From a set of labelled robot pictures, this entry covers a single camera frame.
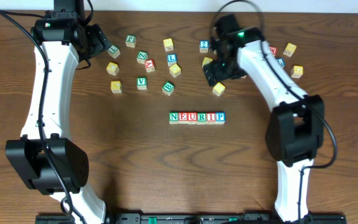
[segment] wooden tabletop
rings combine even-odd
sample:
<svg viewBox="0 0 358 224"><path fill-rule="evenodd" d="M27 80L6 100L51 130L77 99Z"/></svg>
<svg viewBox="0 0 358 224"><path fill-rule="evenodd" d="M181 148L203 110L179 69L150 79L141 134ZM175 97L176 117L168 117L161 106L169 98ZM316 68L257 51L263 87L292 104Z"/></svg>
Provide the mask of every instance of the wooden tabletop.
<svg viewBox="0 0 358 224"><path fill-rule="evenodd" d="M89 157L88 182L113 210L144 213L242 213L271 210L277 196L277 166L265 145L269 110L252 80L227 80L217 97L208 86L199 53L208 38L212 13L95 12L121 55L103 52L92 67L75 73L71 94L72 140ZM255 14L237 14L243 26L257 26ZM339 142L336 163L310 176L308 208L313 213L344 213L358 223L358 15L265 14L265 35L278 47L298 46L283 56L289 73L304 66L297 84L322 96L326 119ZM15 17L27 30L35 19ZM137 37L136 48L125 37ZM173 78L162 40L171 37L182 74ZM149 53L156 71L137 63L138 51ZM120 71L106 72L109 62ZM0 16L0 223L34 223L40 213L59 212L58 202L28 190L5 157L5 142L18 139L29 111L35 74L34 46ZM148 90L136 78L148 78ZM123 94L112 94L120 80ZM162 93L166 81L171 96ZM223 126L169 125L170 111L224 111ZM316 164L326 163L332 144L325 132Z"/></svg>

